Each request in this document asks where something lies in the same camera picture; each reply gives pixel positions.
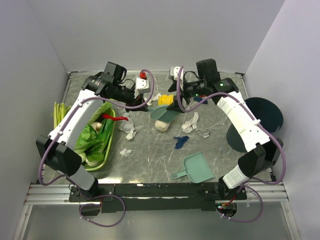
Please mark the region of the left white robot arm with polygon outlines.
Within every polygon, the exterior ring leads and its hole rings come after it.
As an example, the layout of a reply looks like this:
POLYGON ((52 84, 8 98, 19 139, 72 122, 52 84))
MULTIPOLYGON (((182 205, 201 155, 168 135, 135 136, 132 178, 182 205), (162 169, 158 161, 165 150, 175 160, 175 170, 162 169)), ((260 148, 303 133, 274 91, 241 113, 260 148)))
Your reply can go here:
POLYGON ((43 181, 42 175, 43 166, 47 165, 80 188, 82 197, 87 201, 98 197, 97 179, 85 170, 81 157, 74 152, 77 139, 103 102, 126 110, 147 111, 147 101, 143 94, 153 94, 155 79, 148 69, 142 69, 141 73, 148 73, 150 78, 146 84, 137 79, 134 90, 128 90, 122 85, 127 70, 113 62, 108 62, 104 71, 91 75, 84 81, 76 101, 63 120, 47 136, 41 135, 36 140, 41 157, 38 168, 38 181, 41 185, 49 185, 43 181))

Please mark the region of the teal dustpan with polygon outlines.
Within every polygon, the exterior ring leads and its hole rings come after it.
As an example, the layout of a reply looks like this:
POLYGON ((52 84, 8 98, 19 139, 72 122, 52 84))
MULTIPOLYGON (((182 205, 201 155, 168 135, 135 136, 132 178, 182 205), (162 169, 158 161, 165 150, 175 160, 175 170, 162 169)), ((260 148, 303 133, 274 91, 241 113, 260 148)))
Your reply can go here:
POLYGON ((183 170, 171 175, 173 180, 187 176, 192 183, 198 184, 215 177, 201 151, 186 156, 182 165, 183 170))

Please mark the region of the teal hand brush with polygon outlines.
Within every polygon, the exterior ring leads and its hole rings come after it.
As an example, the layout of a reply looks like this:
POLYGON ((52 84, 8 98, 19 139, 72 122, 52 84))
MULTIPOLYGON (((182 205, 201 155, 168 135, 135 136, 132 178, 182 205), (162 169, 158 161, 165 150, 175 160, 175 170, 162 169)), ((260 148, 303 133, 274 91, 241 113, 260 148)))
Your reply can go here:
POLYGON ((157 107, 149 107, 148 112, 153 120, 159 120, 166 112, 168 105, 160 105, 157 107))

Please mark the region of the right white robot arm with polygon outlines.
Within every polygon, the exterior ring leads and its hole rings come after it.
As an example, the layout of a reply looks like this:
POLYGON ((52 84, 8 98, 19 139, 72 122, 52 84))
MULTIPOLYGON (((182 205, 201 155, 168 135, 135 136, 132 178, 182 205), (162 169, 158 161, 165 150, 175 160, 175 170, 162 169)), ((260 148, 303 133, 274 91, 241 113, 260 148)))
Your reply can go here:
POLYGON ((186 109, 182 101, 189 103, 190 98, 200 95, 206 100, 211 99, 235 127, 246 154, 238 160, 238 164, 231 171, 219 179, 219 195, 223 199, 230 199, 236 193, 236 188, 251 179, 256 180, 256 175, 274 166, 278 158, 282 159, 280 178, 283 179, 287 163, 281 139, 274 137, 261 125, 260 119, 249 109, 234 81, 220 77, 214 59, 198 61, 196 67, 198 78, 191 82, 185 80, 182 66, 170 68, 169 78, 172 84, 168 91, 176 92, 176 95, 167 110, 178 113, 191 112, 192 109, 186 109))

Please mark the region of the white paper scrap top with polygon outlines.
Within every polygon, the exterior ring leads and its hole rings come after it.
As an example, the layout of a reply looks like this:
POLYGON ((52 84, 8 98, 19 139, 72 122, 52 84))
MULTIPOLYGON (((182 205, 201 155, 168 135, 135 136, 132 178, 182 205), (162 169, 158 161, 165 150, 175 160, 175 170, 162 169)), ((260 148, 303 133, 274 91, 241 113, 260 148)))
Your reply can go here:
POLYGON ((147 102, 147 106, 151 106, 152 102, 158 101, 159 97, 161 97, 162 95, 160 93, 156 94, 155 96, 153 96, 149 101, 147 97, 144 98, 144 100, 147 102))

